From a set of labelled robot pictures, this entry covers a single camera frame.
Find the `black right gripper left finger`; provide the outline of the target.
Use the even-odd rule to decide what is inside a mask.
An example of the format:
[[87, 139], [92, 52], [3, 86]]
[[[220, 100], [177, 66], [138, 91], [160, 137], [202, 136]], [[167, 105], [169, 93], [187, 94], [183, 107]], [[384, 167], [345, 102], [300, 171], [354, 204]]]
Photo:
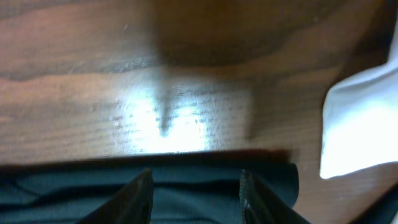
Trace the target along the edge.
[[152, 172], [146, 169], [78, 224], [149, 224], [153, 194]]

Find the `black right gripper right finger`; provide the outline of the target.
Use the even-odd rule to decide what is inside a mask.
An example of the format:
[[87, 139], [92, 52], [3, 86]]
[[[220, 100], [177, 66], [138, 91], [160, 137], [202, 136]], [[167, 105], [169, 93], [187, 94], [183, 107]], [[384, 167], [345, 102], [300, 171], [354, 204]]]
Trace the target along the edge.
[[242, 170], [239, 198], [244, 224], [310, 224], [248, 170]]

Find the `black leggings red waistband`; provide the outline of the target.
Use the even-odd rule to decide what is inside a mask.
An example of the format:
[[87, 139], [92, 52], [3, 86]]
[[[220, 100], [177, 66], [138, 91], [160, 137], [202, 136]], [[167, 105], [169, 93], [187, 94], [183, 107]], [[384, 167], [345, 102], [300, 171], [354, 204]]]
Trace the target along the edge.
[[299, 174], [291, 163], [98, 164], [1, 174], [2, 223], [78, 223], [142, 171], [154, 181], [150, 223], [243, 223], [242, 170], [261, 178], [293, 209]]

